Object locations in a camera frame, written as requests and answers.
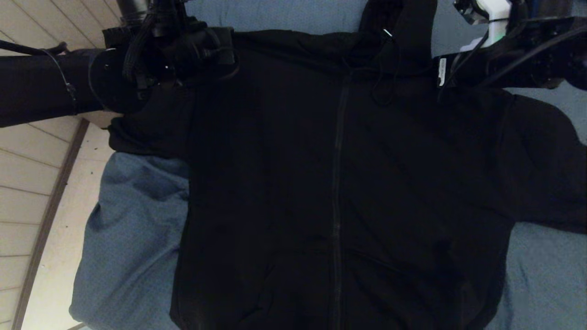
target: hoodie zipper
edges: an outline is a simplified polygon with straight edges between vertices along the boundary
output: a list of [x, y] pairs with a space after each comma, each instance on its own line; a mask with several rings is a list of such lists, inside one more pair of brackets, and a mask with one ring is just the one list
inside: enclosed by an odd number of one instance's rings
[[340, 159], [345, 132], [345, 110], [349, 98], [350, 75], [343, 80], [338, 110], [336, 112], [336, 138], [334, 148], [334, 162], [332, 168], [332, 271], [333, 271], [333, 304], [332, 330], [342, 329], [342, 246], [340, 230], [342, 219], [340, 216]]

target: blue bedsheet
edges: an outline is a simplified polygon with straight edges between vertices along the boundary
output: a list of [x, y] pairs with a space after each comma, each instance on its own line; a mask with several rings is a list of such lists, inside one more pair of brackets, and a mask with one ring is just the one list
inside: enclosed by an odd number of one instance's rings
[[[168, 313], [187, 173], [179, 160], [112, 155], [86, 227], [75, 319], [93, 330], [177, 329]], [[499, 311], [487, 329], [585, 330], [586, 260], [584, 235], [517, 224]]]
[[[239, 31], [355, 31], [367, 0], [198, 0], [191, 14]], [[458, 51], [483, 34], [438, 0], [435, 55]], [[560, 107], [587, 140], [587, 93], [570, 86], [525, 90]], [[94, 330], [177, 329], [168, 316], [187, 215], [187, 166], [179, 160], [115, 153], [86, 227], [70, 313]], [[587, 328], [587, 238], [532, 224], [511, 235], [499, 311], [488, 329]]]

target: hoodie sleeve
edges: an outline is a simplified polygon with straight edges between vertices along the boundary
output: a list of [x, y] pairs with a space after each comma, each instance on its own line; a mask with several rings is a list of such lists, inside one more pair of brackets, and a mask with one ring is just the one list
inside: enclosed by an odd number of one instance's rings
[[500, 145], [518, 219], [586, 233], [587, 147], [559, 109], [515, 96]]

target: drawstring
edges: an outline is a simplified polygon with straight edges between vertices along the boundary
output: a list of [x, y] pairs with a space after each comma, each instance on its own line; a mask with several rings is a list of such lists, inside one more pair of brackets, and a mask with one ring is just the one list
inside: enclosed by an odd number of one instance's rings
[[393, 42], [394, 46], [397, 48], [397, 63], [396, 63], [395, 71], [393, 73], [393, 80], [392, 80], [392, 86], [391, 86], [391, 96], [389, 97], [388, 100], [383, 101], [383, 100], [379, 99], [379, 97], [375, 93], [377, 87], [379, 86], [379, 83], [383, 79], [383, 75], [385, 74], [383, 71], [382, 59], [379, 58], [379, 77], [377, 78], [377, 82], [373, 85], [373, 88], [371, 88], [371, 98], [379, 106], [388, 106], [392, 103], [393, 98], [395, 97], [397, 74], [399, 73], [400, 65], [402, 64], [402, 48], [400, 47], [399, 43], [397, 43], [396, 38], [394, 38], [393, 35], [391, 33], [389, 33], [389, 31], [387, 31], [385, 29], [383, 29], [383, 30], [385, 31], [385, 33], [387, 35], [389, 35], [389, 37], [386, 38], [385, 43], [382, 45], [382, 49], [385, 46], [385, 44], [387, 44], [389, 41]]

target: wooden trim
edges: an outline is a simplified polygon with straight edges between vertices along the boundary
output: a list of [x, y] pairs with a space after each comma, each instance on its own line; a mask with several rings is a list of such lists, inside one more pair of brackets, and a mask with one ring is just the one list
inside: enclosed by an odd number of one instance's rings
[[80, 323], [80, 324], [78, 324], [78, 325], [76, 325], [73, 328], [70, 328], [68, 330], [79, 330], [79, 329], [83, 328], [84, 326], [86, 326], [86, 325], [83, 324], [83, 323]]
[[51, 231], [51, 226], [53, 225], [53, 219], [57, 213], [57, 208], [61, 202], [61, 197], [65, 191], [65, 186], [68, 184], [69, 175], [72, 172], [79, 148], [82, 146], [83, 138], [86, 135], [89, 124], [90, 122], [85, 119], [80, 121], [79, 126], [77, 127], [77, 132], [75, 133], [71, 145], [69, 146], [68, 153], [65, 156], [65, 161], [63, 162], [61, 171], [57, 177], [57, 182], [55, 183], [51, 196], [49, 197], [47, 209], [45, 210], [45, 215], [43, 216], [43, 221], [41, 222], [41, 227], [39, 229], [39, 236], [37, 237], [35, 248], [33, 249], [31, 256], [31, 262], [29, 263], [29, 268], [26, 272], [25, 283], [22, 286], [21, 298], [16, 307], [16, 315], [14, 316], [12, 330], [21, 330], [22, 328], [22, 322], [25, 319], [26, 306], [28, 305], [29, 298], [31, 297], [33, 283], [35, 282], [39, 263], [41, 262], [41, 257], [43, 256], [43, 250], [45, 249], [45, 244], [47, 243], [47, 238], [49, 237], [49, 232]]

